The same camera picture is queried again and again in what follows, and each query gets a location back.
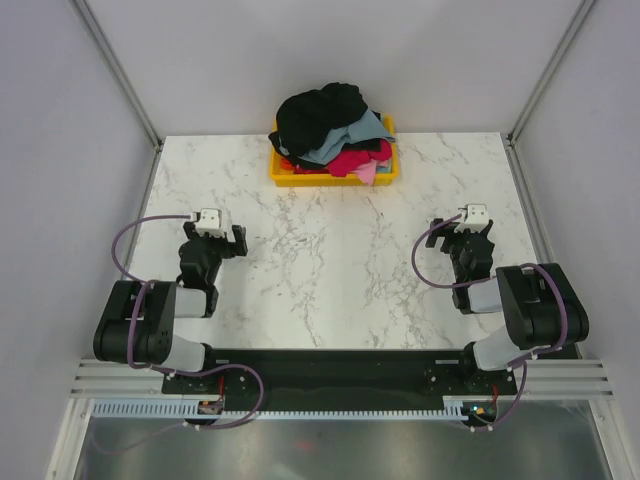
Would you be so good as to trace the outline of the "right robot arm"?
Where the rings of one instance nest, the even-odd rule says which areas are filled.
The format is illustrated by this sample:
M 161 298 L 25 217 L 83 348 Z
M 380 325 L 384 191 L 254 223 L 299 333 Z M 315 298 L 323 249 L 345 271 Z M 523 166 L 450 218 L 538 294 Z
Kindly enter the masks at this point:
M 454 307 L 465 315 L 500 313 L 503 325 L 463 349 L 458 381 L 467 392 L 483 392 L 494 371 L 513 370 L 541 355 L 559 352 L 589 335 L 587 312 L 557 263 L 493 267 L 495 245 L 488 238 L 492 221 L 472 230 L 457 216 L 436 218 L 416 241 L 411 265 L 432 288 L 450 290 Z M 416 254 L 442 241 L 440 251 L 451 261 L 454 282 L 438 284 L 423 276 Z

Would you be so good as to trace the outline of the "red t shirt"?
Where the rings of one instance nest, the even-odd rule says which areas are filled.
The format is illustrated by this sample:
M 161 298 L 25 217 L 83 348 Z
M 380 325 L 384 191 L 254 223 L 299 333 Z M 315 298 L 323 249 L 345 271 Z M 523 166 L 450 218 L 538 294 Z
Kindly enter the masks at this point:
M 381 139 L 379 150 L 347 150 L 339 153 L 328 165 L 328 172 L 334 177 L 346 177 L 361 164 L 371 160 L 380 163 L 388 161 L 392 156 L 391 144 L 387 140 Z

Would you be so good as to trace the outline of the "grey blue t shirt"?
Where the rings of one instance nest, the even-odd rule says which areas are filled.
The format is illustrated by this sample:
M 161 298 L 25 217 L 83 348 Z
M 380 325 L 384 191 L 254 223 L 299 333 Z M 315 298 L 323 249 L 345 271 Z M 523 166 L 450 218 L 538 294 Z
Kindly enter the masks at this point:
M 383 125 L 382 117 L 370 109 L 359 120 L 328 130 L 320 136 L 320 142 L 315 142 L 315 146 L 309 141 L 286 141 L 280 130 L 272 132 L 269 140 L 278 154 L 317 165 L 329 164 L 347 148 L 379 152 L 382 150 L 382 141 L 389 144 L 396 142 L 395 136 Z

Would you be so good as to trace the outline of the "aluminium frame rail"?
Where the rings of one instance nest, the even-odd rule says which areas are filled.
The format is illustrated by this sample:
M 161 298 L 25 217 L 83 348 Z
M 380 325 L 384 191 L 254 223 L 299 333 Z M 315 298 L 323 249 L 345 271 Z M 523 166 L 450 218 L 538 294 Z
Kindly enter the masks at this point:
M 72 398 L 158 398 L 162 375 L 126 365 L 83 360 L 72 383 Z M 599 400 L 613 397 L 598 360 L 536 360 L 528 363 L 524 401 Z

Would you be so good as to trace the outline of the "aluminium corner post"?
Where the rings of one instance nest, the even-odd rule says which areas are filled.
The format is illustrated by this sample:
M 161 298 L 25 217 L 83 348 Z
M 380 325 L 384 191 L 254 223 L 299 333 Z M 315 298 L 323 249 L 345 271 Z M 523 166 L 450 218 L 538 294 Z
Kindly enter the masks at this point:
M 85 0 L 70 0 L 69 4 L 78 15 L 79 21 L 87 31 L 147 140 L 158 152 L 163 145 L 163 140 L 147 114 L 90 3 Z
M 572 45 L 575 43 L 582 28 L 592 13 L 596 0 L 581 0 L 557 42 L 550 58 L 546 62 L 540 76 L 534 84 L 533 90 L 524 103 L 516 121 L 510 131 L 504 135 L 506 144 L 514 148 L 524 132 L 529 119 L 533 115 L 542 97 L 545 95 L 557 71 L 562 65 Z

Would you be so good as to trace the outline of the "yellow plastic bin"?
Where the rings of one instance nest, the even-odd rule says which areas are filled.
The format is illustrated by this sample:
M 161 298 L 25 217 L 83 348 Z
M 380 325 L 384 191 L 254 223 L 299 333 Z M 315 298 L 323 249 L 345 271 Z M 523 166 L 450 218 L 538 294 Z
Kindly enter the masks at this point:
M 397 137 L 392 117 L 379 114 L 383 125 L 395 136 L 396 142 L 391 144 L 391 158 L 377 166 L 375 182 L 372 186 L 387 186 L 399 174 Z M 279 187 L 322 187 L 322 186 L 365 186 L 353 174 L 346 177 L 334 177 L 327 165 L 317 165 L 295 157 L 285 157 L 271 147 L 269 175 Z

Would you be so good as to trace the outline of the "black t shirt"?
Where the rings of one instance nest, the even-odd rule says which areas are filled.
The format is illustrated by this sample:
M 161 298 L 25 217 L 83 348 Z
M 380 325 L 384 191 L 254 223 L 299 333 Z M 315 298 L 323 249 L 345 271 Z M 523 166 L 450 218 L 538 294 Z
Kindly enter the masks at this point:
M 285 100 L 269 140 L 280 154 L 299 157 L 319 149 L 331 130 L 358 121 L 367 110 L 356 85 L 329 83 Z

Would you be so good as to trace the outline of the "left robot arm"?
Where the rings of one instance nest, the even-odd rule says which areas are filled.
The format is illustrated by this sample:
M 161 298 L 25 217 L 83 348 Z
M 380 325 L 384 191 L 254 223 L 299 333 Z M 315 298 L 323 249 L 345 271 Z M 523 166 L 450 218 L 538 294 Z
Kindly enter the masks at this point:
M 119 262 L 116 247 L 128 230 L 161 220 L 183 222 L 186 242 L 178 249 L 180 272 L 174 281 L 143 280 Z M 124 278 L 114 283 L 94 333 L 95 357 L 132 369 L 183 375 L 196 392 L 211 392 L 220 378 L 218 367 L 208 359 L 212 348 L 176 334 L 175 322 L 212 317 L 223 262 L 247 254 L 246 228 L 234 224 L 226 232 L 216 209 L 143 217 L 123 227 L 114 237 L 111 255 Z

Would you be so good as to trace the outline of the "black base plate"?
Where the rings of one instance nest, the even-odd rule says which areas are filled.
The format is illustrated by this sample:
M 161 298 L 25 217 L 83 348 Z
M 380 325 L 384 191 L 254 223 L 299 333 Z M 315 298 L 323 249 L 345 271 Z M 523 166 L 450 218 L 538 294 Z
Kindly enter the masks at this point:
M 251 410 L 275 407 L 427 407 L 447 396 L 491 398 L 517 391 L 512 373 L 465 374 L 460 350 L 219 349 L 202 378 L 177 375 L 162 391 L 220 394 Z

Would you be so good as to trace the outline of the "left aluminium corner post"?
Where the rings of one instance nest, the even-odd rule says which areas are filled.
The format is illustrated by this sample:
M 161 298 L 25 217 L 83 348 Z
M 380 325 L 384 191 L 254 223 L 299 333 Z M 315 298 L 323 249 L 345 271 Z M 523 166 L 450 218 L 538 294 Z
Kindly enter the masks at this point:
M 85 0 L 70 0 L 69 4 L 78 15 L 79 21 L 87 31 L 147 140 L 158 152 L 163 145 L 163 140 L 147 114 L 90 3 Z

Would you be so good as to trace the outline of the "pink t shirt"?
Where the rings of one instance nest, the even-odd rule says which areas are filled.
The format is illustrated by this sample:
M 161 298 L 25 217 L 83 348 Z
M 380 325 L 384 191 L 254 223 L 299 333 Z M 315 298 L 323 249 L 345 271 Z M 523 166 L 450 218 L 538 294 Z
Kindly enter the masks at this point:
M 377 173 L 377 162 L 371 160 L 368 163 L 359 165 L 353 174 L 358 178 L 360 182 L 366 185 L 372 186 L 375 182 Z

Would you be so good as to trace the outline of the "right aluminium corner post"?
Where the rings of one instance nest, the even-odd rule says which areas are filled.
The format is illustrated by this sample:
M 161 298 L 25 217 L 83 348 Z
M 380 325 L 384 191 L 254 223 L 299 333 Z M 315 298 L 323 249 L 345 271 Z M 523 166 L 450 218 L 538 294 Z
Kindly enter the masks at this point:
M 545 95 L 557 71 L 562 65 L 572 45 L 575 43 L 582 28 L 592 13 L 596 0 L 581 0 L 557 42 L 550 58 L 546 62 L 540 76 L 534 84 L 533 90 L 524 103 L 516 121 L 510 131 L 504 135 L 506 144 L 514 148 L 524 132 L 529 119 L 533 115 L 542 97 Z

